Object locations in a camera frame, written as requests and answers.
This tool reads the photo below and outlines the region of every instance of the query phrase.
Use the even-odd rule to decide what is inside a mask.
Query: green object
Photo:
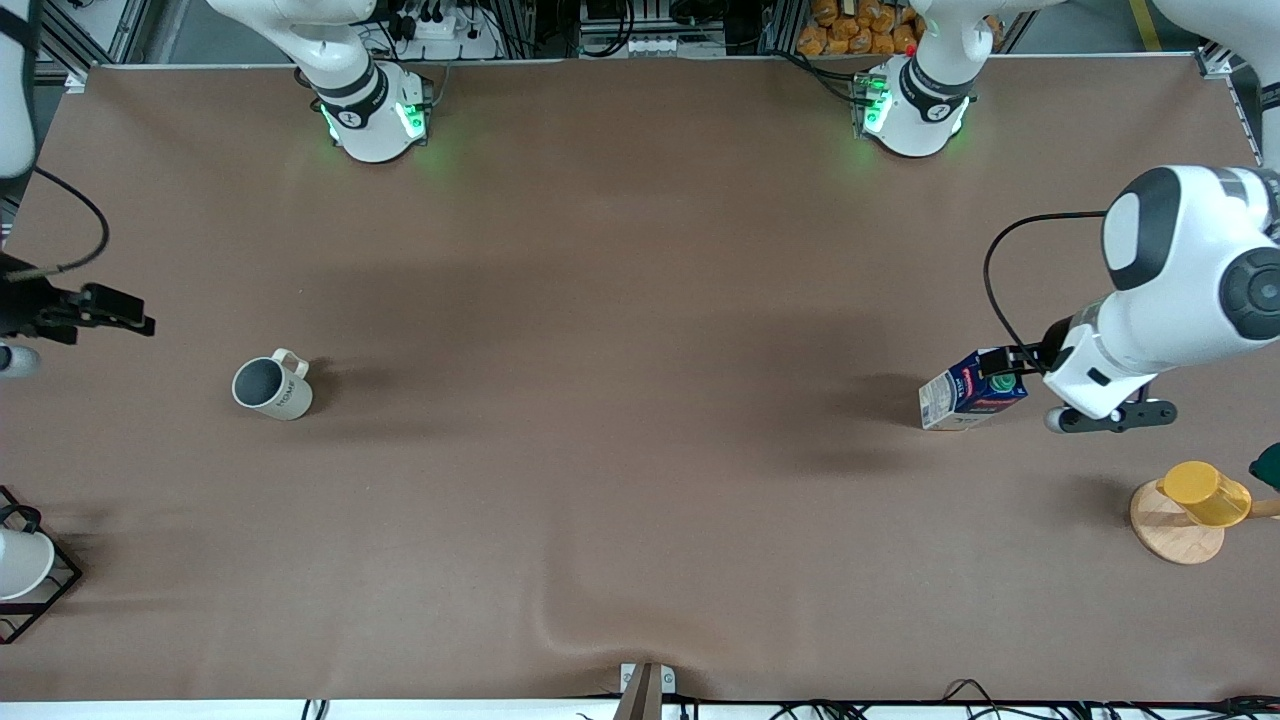
[[[888,90],[882,90],[879,97],[867,109],[867,122],[864,127],[869,132],[879,132],[884,127],[884,115],[888,114],[888,109],[893,102],[893,94]]]
[[[320,105],[320,114],[324,115],[324,122],[329,126],[329,137],[332,137],[334,142],[342,142],[338,138],[338,128],[333,126],[333,115],[329,114],[329,109],[325,108],[324,104]]]
[[[1280,491],[1280,442],[1263,450],[1262,455],[1249,464],[1249,474]]]
[[[404,132],[410,137],[422,136],[422,110],[413,105],[404,105],[403,102],[396,104],[396,114],[399,115],[401,124],[404,126]]]
[[[1009,392],[1018,384],[1018,377],[1011,373],[991,377],[991,388],[1000,392]]]

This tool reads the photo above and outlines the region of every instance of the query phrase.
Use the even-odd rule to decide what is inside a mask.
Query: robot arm
[[[0,0],[0,179],[22,177],[36,161],[31,87],[40,8],[40,0]]]
[[[209,0],[219,13],[271,41],[293,59],[320,96],[329,133],[364,163],[399,156],[426,138],[430,99],[422,78],[375,63],[351,23],[374,0]]]
[[[40,0],[0,0],[0,179],[20,177],[36,161],[31,88],[40,49]],[[109,231],[105,218],[99,219],[105,245]],[[0,337],[20,334],[74,345],[78,328],[99,325],[155,334],[155,320],[143,313],[141,299],[93,283],[78,292],[60,290],[45,274],[0,251]],[[0,343],[0,378],[33,373],[38,357],[33,350]]]
[[[1280,164],[1280,6],[1275,0],[1153,0],[1170,20],[1230,47],[1258,73],[1262,164]]]
[[[1275,342],[1277,206],[1280,176],[1270,170],[1164,167],[1139,176],[1102,223],[1116,291],[1046,333],[1044,384],[1102,419],[1160,373]]]
[[[895,56],[870,70],[886,78],[886,101],[864,132],[909,158],[933,155],[960,131],[969,91],[991,56],[991,27],[1000,12],[1038,10],[1064,0],[911,0],[928,27],[911,58]]]

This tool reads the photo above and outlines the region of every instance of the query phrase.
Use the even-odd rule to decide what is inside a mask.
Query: brown tabletop
[[[1260,491],[1280,354],[1162,377],[1158,430],[1050,434],[1038,380],[914,427],[918,386],[1005,342],[991,237],[1252,164],[1228,87],[1001,59],[979,91],[905,160],[781,61],[466,67],[430,146],[366,167],[288,70],[95,72],[41,163],[114,241],[60,283],[142,296],[159,333],[38,343],[0,387],[4,482],[86,566],[0,697],[588,694],[635,659],[719,698],[1274,691],[1280,524],[1188,569],[1124,516],[1188,459]],[[37,182],[9,251],[95,232]],[[1107,290],[1098,223],[1027,228],[993,272],[1038,336]],[[316,363],[296,423],[229,396],[276,347]]]

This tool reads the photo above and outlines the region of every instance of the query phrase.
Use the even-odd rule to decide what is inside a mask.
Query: black cable
[[[692,12],[690,13],[681,12],[681,8],[684,8],[685,5],[692,5],[696,1],[699,0],[672,0],[671,10],[668,13],[671,15],[671,20],[682,26],[698,27],[700,24],[713,23],[716,20],[723,20],[724,15],[728,13],[728,0],[718,3],[716,10],[708,13],[707,15],[695,15]]]
[[[84,206],[88,208],[91,213],[93,213],[93,217],[97,218],[97,224],[99,227],[102,228],[102,234],[97,238],[97,246],[93,247],[93,250],[91,250],[88,255],[84,255],[78,260],[72,260],[70,263],[61,263],[59,265],[54,265],[51,268],[32,268],[28,270],[14,270],[8,275],[5,275],[5,279],[9,282],[47,278],[49,275],[56,275],[59,273],[65,273],[67,270],[83,268],[84,265],[88,265],[93,260],[97,260],[97,256],[101,255],[104,250],[106,250],[106,243],[111,241],[111,225],[108,224],[106,215],[102,214],[102,210],[99,209],[99,206],[95,205],[93,201],[88,199],[88,196],[72,187],[72,184],[64,181],[63,178],[55,176],[54,173],[50,173],[49,170],[41,168],[40,165],[36,165],[33,170],[37,176],[41,176],[45,179],[51,181],[58,187],[72,193],[76,197],[76,200],[83,202]]]
[[[1032,717],[1033,720],[1059,720],[1057,717],[1050,717],[1048,715],[1037,715],[1034,712],[1027,712],[1025,710],[1019,710],[1016,707],[1007,707],[1004,705],[992,705],[991,707],[984,707],[978,712],[974,712],[970,717],[978,720],[983,715],[996,714],[998,717],[1001,712],[1007,712],[1010,715],[1020,715],[1023,717]]]
[[[631,0],[617,0],[617,1],[620,5],[618,36],[614,37],[613,42],[611,42],[604,50],[593,51],[593,50],[580,49],[580,53],[582,55],[586,55],[588,58],[608,58],[611,55],[616,55],[620,50],[626,47],[628,42],[631,42],[631,35],[635,32],[636,28],[635,5],[632,5]]]
[[[398,18],[399,15],[393,14],[392,17],[393,18]],[[378,24],[378,29],[383,31],[383,37],[387,38],[387,46],[392,51],[392,61],[393,63],[399,63],[399,50],[396,49],[396,41],[392,40],[392,33],[387,31],[387,26],[385,24],[383,24],[383,23],[375,23],[375,24]]]
[[[791,53],[787,53],[786,50],[765,50],[764,54],[765,55],[777,55],[778,58],[782,58],[786,61],[791,63],[792,65],[800,68],[801,70],[812,74],[814,77],[814,79],[817,79],[818,83],[822,85],[823,90],[826,90],[827,92],[829,92],[829,94],[835,95],[836,97],[844,100],[845,102],[849,102],[851,105],[870,105],[870,101],[868,101],[865,99],[861,99],[861,97],[852,97],[850,95],[846,95],[846,94],[841,92],[840,90],[837,90],[836,87],[833,87],[831,83],[827,82],[828,78],[829,79],[841,79],[841,81],[845,81],[845,82],[852,82],[852,78],[854,78],[852,73],[850,73],[850,74],[841,74],[841,73],[836,73],[833,70],[824,70],[822,68],[815,67],[806,58],[803,58],[800,55],[794,55]]]
[[[1041,365],[1039,360],[1032,356],[1032,352],[1030,350],[1028,350],[1027,343],[1023,342],[1023,338],[1018,336],[1016,331],[1014,331],[1014,325],[1009,323],[1009,318],[1006,318],[1005,313],[1000,309],[1000,302],[996,301],[996,292],[991,288],[991,258],[996,254],[996,249],[1000,247],[1001,241],[1004,241],[1009,236],[1009,233],[1014,232],[1015,229],[1023,225],[1028,225],[1030,223],[1041,223],[1044,220],[1079,220],[1083,218],[1102,218],[1106,217],[1106,214],[1107,214],[1106,210],[1088,210],[1084,213],[1047,213],[1043,215],[1032,215],[1029,218],[1023,218],[1021,220],[1018,220],[1016,223],[1000,231],[1000,234],[996,236],[996,240],[991,241],[991,247],[987,249],[986,258],[982,259],[982,284],[987,290],[987,300],[991,302],[991,310],[996,314],[996,319],[1000,320],[1001,325],[1004,325],[1005,332],[1009,333],[1009,337],[1012,338],[1014,345],[1016,345],[1018,350],[1021,351],[1023,357],[1027,359],[1027,363],[1029,363],[1030,366],[1034,368],[1036,372],[1042,375],[1048,370],[1046,370],[1044,366]]]
[[[1102,708],[1107,711],[1108,720],[1121,720],[1120,712],[1115,707],[1112,707],[1110,702],[1103,702]],[[1079,717],[1079,720],[1093,720],[1093,711],[1089,710],[1089,706],[1087,703],[1082,702],[1080,710],[1076,711],[1076,716]]]
[[[855,707],[852,703],[835,700],[814,700],[810,701],[810,705],[815,708],[820,708],[831,717],[831,720],[867,720],[867,716],[864,715],[867,708]]]
[[[479,3],[479,0],[471,0],[471,9],[472,10],[476,9],[477,3]],[[504,38],[507,38],[508,42],[513,42],[516,45],[522,45],[522,46],[527,47],[529,50],[535,50],[538,47],[538,45],[534,44],[534,42],[530,42],[530,41],[524,40],[521,37],[512,36],[511,31],[507,29],[507,24],[503,22],[502,15],[499,15],[497,12],[494,12],[493,17],[490,17],[489,12],[486,12],[484,8],[479,8],[479,10],[480,10],[480,14],[484,17],[485,24],[489,26],[490,29],[495,31],[497,33],[499,33]]]
[[[987,688],[982,687],[982,683],[974,680],[973,678],[954,680],[951,685],[947,685],[947,691],[942,693],[942,700],[940,700],[938,702],[946,702],[954,698],[960,693],[960,691],[965,688],[973,688],[978,691],[978,693],[982,694],[982,700],[986,700],[987,705],[989,705],[991,710],[996,714],[996,720],[1000,720],[1000,707],[996,705],[996,701],[991,700],[991,694],[987,692]],[[969,720],[973,720],[974,717],[977,716],[970,712]]]
[[[604,50],[586,50],[573,37],[573,18],[564,17],[564,0],[556,0],[556,19],[559,23],[561,37],[564,40],[564,53],[568,56],[571,50],[577,50],[588,58],[609,58],[631,42],[631,36],[636,28],[636,12],[632,0],[617,0],[618,5],[618,32]]]
[[[1222,717],[1216,720],[1228,720],[1231,717],[1248,717],[1249,720],[1257,720],[1253,716],[1256,712],[1280,712],[1280,697],[1267,694],[1234,696],[1215,705],[1219,706],[1217,711],[1224,714]]]
[[[791,716],[791,720],[800,720],[800,717],[795,714],[794,708],[795,707],[804,707],[804,705],[791,705],[791,703],[785,702],[785,703],[782,703],[781,707],[782,707],[782,710],[778,710],[772,716],[769,716],[769,720],[778,720],[783,715]]]
[[[311,717],[311,700],[302,703],[302,719],[301,720],[324,720],[325,715],[329,715],[329,701],[317,700],[315,717]]]
[[[1164,716],[1161,716],[1158,712],[1156,712],[1155,710],[1152,710],[1149,707],[1143,707],[1143,706],[1133,703],[1133,702],[1125,702],[1125,705],[1128,705],[1129,707],[1135,707],[1135,708],[1140,710],[1143,714],[1146,714],[1148,717],[1151,717],[1151,720],[1165,720]]]
[[[760,36],[756,35],[751,40],[741,40],[739,42],[713,42],[712,45],[716,47],[742,47],[744,45],[755,45],[759,41]]]

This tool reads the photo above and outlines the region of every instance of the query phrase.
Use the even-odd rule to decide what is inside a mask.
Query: green led light
[[[951,126],[951,135],[960,132],[960,127],[964,126],[964,111],[969,109],[969,100],[966,99],[960,108],[956,109],[956,123]]]
[[[892,102],[893,94],[888,90],[882,91],[876,102],[867,109],[863,129],[867,132],[879,132],[884,127],[884,118],[888,117]]]
[[[329,109],[320,105],[320,114],[324,115],[324,122],[329,126],[329,137],[332,137],[334,142],[342,142],[342,140],[338,138],[338,128],[333,124],[333,115],[329,114]]]
[[[403,102],[396,104],[396,114],[399,115],[401,124],[404,126],[404,132],[410,137],[420,137],[422,135],[422,111],[413,106],[404,106]]]

